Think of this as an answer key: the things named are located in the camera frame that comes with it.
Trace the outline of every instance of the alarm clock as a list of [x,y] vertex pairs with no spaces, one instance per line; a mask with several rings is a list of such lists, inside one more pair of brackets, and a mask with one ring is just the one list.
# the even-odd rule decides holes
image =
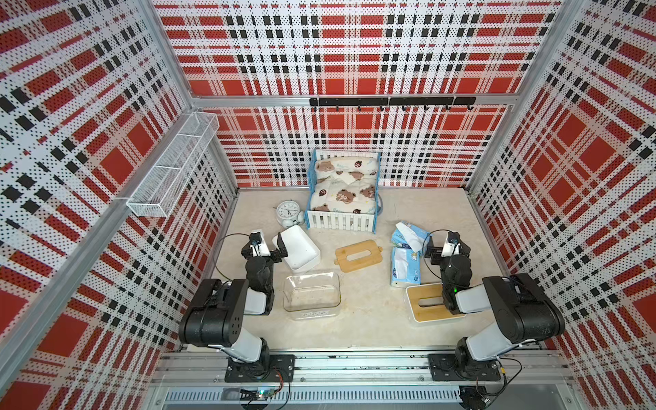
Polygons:
[[284,228],[290,228],[302,224],[305,216],[296,201],[284,201],[276,208],[276,219]]

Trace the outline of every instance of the plaid wall panel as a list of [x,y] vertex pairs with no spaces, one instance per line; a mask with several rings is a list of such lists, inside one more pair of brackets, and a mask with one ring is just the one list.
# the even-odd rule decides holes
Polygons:
[[139,409],[160,353],[179,346],[229,191],[206,154],[169,218],[130,216],[0,409]]
[[585,1],[476,198],[591,407],[656,403],[656,7]]
[[181,110],[131,2],[0,5],[0,338]]
[[154,0],[197,96],[515,92],[560,3]]
[[307,185],[312,152],[382,154],[387,186],[465,186],[505,106],[406,108],[227,108],[218,138],[239,186]]

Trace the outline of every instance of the vent grille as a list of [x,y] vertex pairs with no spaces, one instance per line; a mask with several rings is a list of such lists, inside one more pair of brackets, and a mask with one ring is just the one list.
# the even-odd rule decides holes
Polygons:
[[[167,403],[236,403],[235,388],[173,388]],[[284,403],[286,390],[270,403]],[[458,386],[331,386],[293,388],[289,403],[459,403]]]

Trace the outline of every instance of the black bracket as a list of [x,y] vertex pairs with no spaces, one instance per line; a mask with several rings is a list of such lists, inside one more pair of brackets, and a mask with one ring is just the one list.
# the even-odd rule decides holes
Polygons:
[[466,374],[456,370],[454,353],[429,354],[428,367],[434,382],[451,382],[459,380],[498,381],[501,380],[496,360],[476,362],[477,367],[468,367]]
[[[241,255],[246,260],[249,260],[250,258],[253,257],[253,248],[251,248],[251,246],[259,245],[260,243],[262,243],[263,238],[260,236],[260,232],[255,232],[249,236],[249,240],[250,242],[248,242],[246,245],[244,245],[243,248],[241,248]],[[270,250],[271,256],[269,257],[274,261],[274,263],[279,263],[283,261],[283,258],[286,258],[288,256],[287,247],[285,246],[285,242],[283,241],[280,232],[278,232],[278,242],[276,243],[276,246],[278,247],[278,249],[271,249]]]
[[283,382],[288,383],[294,380],[294,364],[296,356],[293,354],[272,354],[269,359],[269,369],[263,375],[258,377],[251,374],[249,363],[241,363],[228,358],[228,370],[226,370],[226,383],[275,383],[279,382],[278,370],[283,377]]
[[476,97],[456,97],[453,101],[454,106],[467,106],[467,108],[476,104]]
[[424,258],[430,258],[431,265],[440,265],[442,260],[442,247],[435,246],[433,244],[433,237],[428,238],[428,243],[426,244],[426,253],[424,253]]
[[405,107],[409,106],[424,106],[424,111],[428,106],[443,106],[447,111],[451,106],[466,106],[471,110],[476,103],[476,97],[325,97],[325,98],[310,98],[311,107],[383,107],[387,106],[401,106],[405,111]]
[[387,97],[339,97],[339,98],[311,98],[310,105],[317,104],[319,107],[375,107],[386,106]]

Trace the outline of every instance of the white wire basket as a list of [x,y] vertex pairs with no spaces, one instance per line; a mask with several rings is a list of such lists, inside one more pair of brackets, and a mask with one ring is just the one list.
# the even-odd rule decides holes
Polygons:
[[168,217],[217,129],[216,114],[190,114],[128,200],[130,210],[136,216]]

